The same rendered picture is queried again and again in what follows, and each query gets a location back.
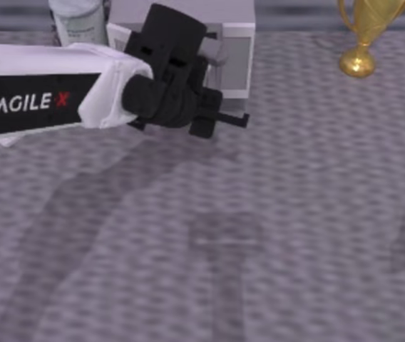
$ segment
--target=trophy handle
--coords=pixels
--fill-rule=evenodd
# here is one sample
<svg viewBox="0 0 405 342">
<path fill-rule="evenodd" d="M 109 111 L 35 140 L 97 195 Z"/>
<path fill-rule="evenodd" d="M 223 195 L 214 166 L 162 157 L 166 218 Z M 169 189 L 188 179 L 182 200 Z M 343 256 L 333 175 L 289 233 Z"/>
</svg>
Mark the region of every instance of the trophy handle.
<svg viewBox="0 0 405 342">
<path fill-rule="evenodd" d="M 344 21 L 345 25 L 352 30 L 353 32 L 356 32 L 356 28 L 354 27 L 353 23 L 350 21 L 350 18 L 347 15 L 347 11 L 345 10 L 345 1 L 344 0 L 337 0 L 337 5 L 339 6 L 339 12 L 340 16 L 342 17 L 342 20 Z"/>
</svg>

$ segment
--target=white object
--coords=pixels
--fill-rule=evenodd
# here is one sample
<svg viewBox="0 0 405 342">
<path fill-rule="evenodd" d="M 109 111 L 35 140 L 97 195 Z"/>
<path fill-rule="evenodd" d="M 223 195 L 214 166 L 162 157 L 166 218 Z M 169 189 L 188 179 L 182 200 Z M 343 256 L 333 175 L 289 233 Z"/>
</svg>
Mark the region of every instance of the white object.
<svg viewBox="0 0 405 342">
<path fill-rule="evenodd" d="M 0 76 L 84 73 L 99 73 L 100 76 L 78 107 L 82 127 L 110 128 L 137 118 L 123 109 L 121 95 L 134 75 L 153 78 L 152 69 L 146 62 L 107 46 L 90 43 L 74 43 L 66 48 L 0 45 Z M 26 134 L 59 128 L 30 130 Z M 17 133 L 8 133 L 0 138 L 16 136 Z"/>
<path fill-rule="evenodd" d="M 205 86 L 221 90 L 225 100 L 247 100 L 255 44 L 255 0 L 112 0 L 107 25 L 110 47 L 125 48 L 128 32 L 142 29 L 152 3 L 181 11 L 217 35 L 228 58 L 222 66 L 211 68 Z"/>
<path fill-rule="evenodd" d="M 103 0 L 48 0 L 62 46 L 107 45 Z"/>
</svg>

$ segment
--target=robotic arm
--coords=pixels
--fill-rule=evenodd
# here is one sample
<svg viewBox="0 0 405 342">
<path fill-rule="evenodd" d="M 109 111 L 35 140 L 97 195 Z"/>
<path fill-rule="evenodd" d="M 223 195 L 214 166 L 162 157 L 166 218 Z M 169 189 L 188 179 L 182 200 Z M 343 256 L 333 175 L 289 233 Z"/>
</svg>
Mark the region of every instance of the robotic arm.
<svg viewBox="0 0 405 342">
<path fill-rule="evenodd" d="M 217 121 L 247 127 L 219 113 L 222 93 L 203 86 L 210 63 L 223 63 L 218 42 L 195 19 L 153 4 L 125 51 L 0 45 L 0 138 L 82 125 L 181 128 L 211 138 Z"/>
</svg>

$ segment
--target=white box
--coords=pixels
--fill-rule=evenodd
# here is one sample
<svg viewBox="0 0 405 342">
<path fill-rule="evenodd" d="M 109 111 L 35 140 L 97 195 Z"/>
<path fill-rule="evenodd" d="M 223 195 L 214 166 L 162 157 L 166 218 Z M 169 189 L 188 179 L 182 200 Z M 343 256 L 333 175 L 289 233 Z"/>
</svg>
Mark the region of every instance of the white box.
<svg viewBox="0 0 405 342">
<path fill-rule="evenodd" d="M 228 62 L 211 68 L 206 86 L 221 90 L 225 99 L 247 100 L 255 44 L 255 0 L 112 0 L 109 45 L 123 50 L 129 30 L 140 31 L 153 3 L 169 6 L 201 22 L 229 53 Z"/>
</svg>

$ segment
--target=textured fabric surface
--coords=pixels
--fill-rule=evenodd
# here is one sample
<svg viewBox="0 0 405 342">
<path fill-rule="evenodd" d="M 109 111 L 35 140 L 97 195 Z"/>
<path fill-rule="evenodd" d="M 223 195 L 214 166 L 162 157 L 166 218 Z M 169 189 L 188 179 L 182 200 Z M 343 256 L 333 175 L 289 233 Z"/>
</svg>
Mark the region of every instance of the textured fabric surface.
<svg viewBox="0 0 405 342">
<path fill-rule="evenodd" d="M 362 81 L 351 43 L 258 34 L 250 126 L 211 141 L 0 146 L 0 342 L 405 342 L 405 33 Z"/>
</svg>

